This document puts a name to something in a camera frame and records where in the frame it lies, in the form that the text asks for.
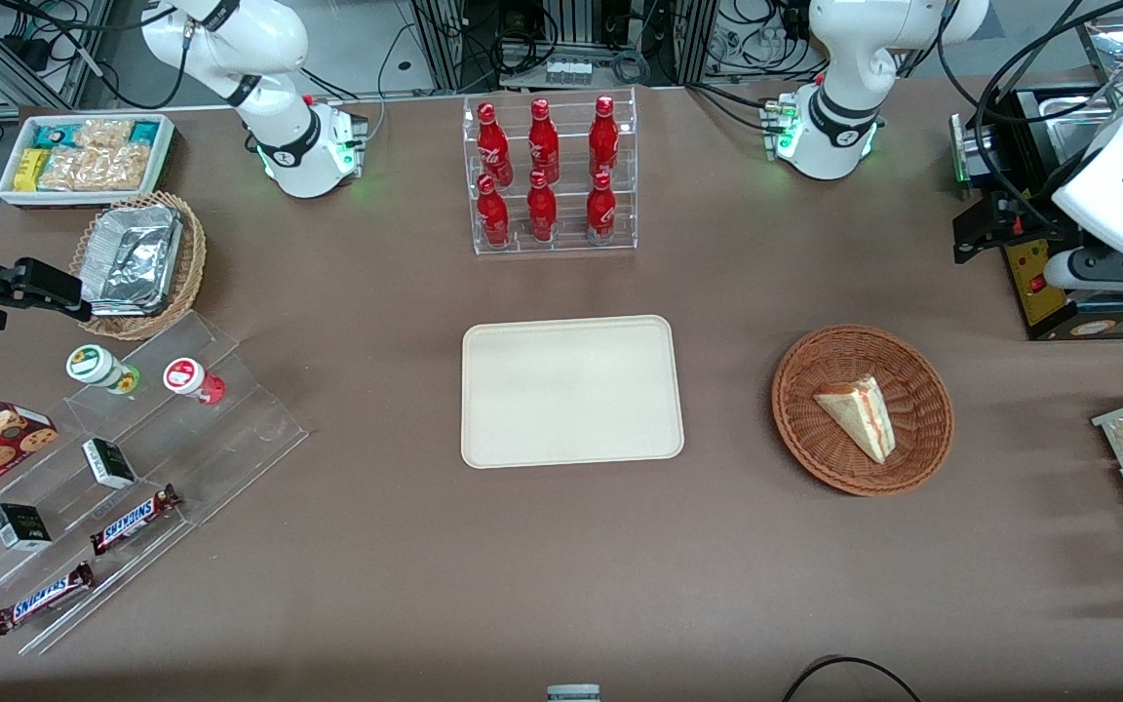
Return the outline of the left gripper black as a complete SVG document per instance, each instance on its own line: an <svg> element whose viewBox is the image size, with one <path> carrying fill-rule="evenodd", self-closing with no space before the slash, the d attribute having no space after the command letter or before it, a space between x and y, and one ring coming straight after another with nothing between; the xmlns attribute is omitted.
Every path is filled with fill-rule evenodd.
<svg viewBox="0 0 1123 702"><path fill-rule="evenodd" d="M1078 226L1043 197L1017 197L1004 190L986 194L992 209L968 209L952 222L955 265L986 250L1046 241L1051 252L1078 248Z"/></svg>

